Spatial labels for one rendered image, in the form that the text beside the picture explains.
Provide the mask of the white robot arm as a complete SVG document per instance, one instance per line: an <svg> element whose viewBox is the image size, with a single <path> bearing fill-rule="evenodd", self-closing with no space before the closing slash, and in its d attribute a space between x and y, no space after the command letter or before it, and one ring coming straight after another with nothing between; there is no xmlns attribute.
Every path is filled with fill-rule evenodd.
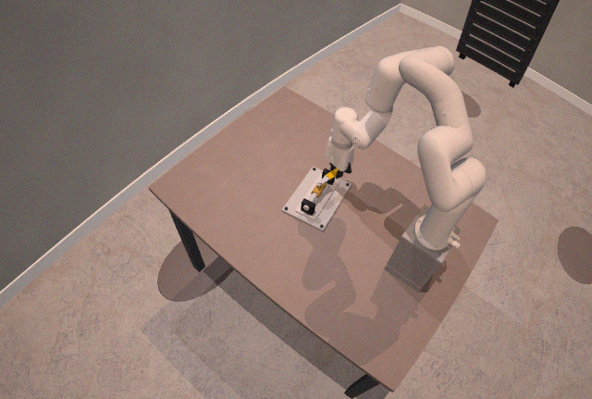
<svg viewBox="0 0 592 399"><path fill-rule="evenodd" d="M453 232L454 227L483 189L487 174L476 158L458 160L472 149L474 138L463 94L449 77L455 66L452 53L443 46L424 49L388 56L377 64L365 95L368 113L357 121L353 109L338 109L331 143L340 150L351 148L352 143L367 148L386 128L402 85L407 82L420 91L432 106L437 126L424 133L418 143L432 205L416 221L414 234L427 249L441 250L449 244L457 249L460 243L452 237L458 241L460 236Z"/></svg>

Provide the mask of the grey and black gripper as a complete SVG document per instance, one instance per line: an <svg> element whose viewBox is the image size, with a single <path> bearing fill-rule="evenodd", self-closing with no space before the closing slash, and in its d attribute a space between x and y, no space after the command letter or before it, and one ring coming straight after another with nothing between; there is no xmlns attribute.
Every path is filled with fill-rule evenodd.
<svg viewBox="0 0 592 399"><path fill-rule="evenodd" d="M346 150L340 150L332 145L330 137L327 142L325 157L330 162L330 171L335 168L338 169L336 179L343 176L343 171L348 174L352 173L353 146Z"/></svg>

